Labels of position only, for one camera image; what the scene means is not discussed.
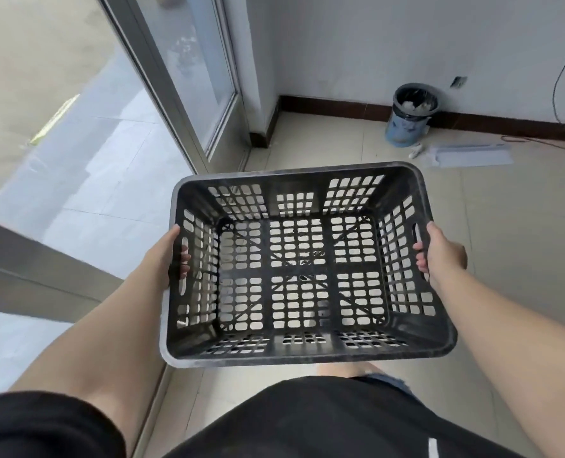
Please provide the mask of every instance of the wire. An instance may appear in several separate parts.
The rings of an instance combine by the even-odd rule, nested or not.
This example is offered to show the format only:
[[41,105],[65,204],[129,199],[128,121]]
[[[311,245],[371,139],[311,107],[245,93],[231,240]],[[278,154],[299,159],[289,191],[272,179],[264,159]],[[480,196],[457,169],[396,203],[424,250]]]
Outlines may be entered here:
[[561,119],[558,117],[558,111],[556,110],[556,88],[558,87],[558,82],[560,82],[561,77],[562,77],[562,74],[563,74],[564,72],[565,72],[565,65],[562,66],[561,73],[558,74],[558,78],[556,79],[556,82],[554,83],[554,89],[552,90],[552,108],[554,109],[554,117],[556,117],[556,121],[557,121],[559,124],[561,124],[561,123],[563,123],[563,122],[562,122]]
[[506,143],[528,143],[528,142],[535,142],[535,143],[541,143],[542,145],[547,145],[547,146],[553,146],[555,148],[560,148],[560,149],[564,149],[565,150],[565,146],[559,146],[559,145],[555,145],[553,143],[549,143],[549,142],[545,142],[543,140],[537,140],[535,138],[529,138],[529,137],[512,137],[509,135],[503,135],[501,137],[501,140],[505,141]]

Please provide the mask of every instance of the person's right arm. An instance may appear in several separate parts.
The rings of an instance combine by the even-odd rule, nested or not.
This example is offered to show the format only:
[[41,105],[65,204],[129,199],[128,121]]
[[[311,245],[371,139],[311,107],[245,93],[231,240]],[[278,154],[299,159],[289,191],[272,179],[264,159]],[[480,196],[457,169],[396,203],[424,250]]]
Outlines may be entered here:
[[565,458],[565,326],[480,283],[464,269],[462,247],[433,222],[427,230],[428,267],[421,252],[419,269],[526,433],[548,457]]

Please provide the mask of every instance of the trash can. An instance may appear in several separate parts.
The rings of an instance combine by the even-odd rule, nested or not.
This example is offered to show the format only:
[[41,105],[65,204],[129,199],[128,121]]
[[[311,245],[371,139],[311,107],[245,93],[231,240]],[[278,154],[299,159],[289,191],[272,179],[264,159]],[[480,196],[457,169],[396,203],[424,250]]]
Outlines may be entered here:
[[395,91],[393,111],[386,126],[386,139],[399,148],[418,142],[427,122],[439,111],[440,99],[433,87],[405,84]]
[[405,162],[181,180],[164,359],[189,368],[447,354],[456,330],[412,250],[428,243],[430,220],[422,174]]

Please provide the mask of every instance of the person's left hand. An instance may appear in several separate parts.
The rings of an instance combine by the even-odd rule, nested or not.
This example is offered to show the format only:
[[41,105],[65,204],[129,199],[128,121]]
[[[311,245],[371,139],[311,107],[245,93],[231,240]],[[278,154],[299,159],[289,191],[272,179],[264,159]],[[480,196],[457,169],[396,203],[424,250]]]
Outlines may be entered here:
[[[149,279],[155,279],[162,290],[166,289],[170,283],[168,279],[168,267],[172,260],[172,245],[179,236],[180,226],[174,225],[157,241],[151,249],[144,255],[143,261],[138,266]],[[187,262],[192,256],[187,254],[187,246],[182,246],[180,254],[180,277],[185,278],[189,272]]]

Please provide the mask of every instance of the blue trash can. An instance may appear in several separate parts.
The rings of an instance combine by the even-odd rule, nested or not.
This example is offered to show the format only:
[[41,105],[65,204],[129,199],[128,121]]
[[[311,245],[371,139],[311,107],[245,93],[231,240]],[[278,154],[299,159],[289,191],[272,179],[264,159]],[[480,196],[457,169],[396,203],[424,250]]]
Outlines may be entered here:
[[386,140],[398,148],[412,146],[424,134],[431,116],[439,111],[436,90],[425,84],[405,84],[393,96],[393,111],[386,126]]

